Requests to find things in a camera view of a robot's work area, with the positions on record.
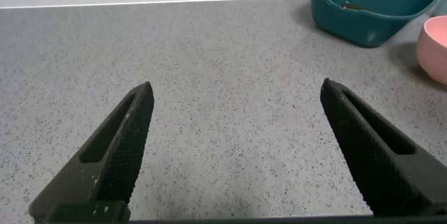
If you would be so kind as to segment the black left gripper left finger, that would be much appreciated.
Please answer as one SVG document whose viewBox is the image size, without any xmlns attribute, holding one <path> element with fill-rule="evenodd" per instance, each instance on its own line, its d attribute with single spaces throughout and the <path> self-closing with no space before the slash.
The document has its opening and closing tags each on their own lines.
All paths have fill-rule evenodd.
<svg viewBox="0 0 447 224">
<path fill-rule="evenodd" d="M 151 84 L 128 92 L 29 206 L 37 223 L 126 223 L 154 109 Z"/>
</svg>

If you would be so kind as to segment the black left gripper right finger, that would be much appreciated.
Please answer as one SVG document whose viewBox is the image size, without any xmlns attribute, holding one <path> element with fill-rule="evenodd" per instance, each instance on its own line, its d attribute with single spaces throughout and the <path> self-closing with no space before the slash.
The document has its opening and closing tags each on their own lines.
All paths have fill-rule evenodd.
<svg viewBox="0 0 447 224">
<path fill-rule="evenodd" d="M 343 84 L 321 104 L 364 201 L 377 216 L 446 214 L 446 166 Z"/>
</svg>

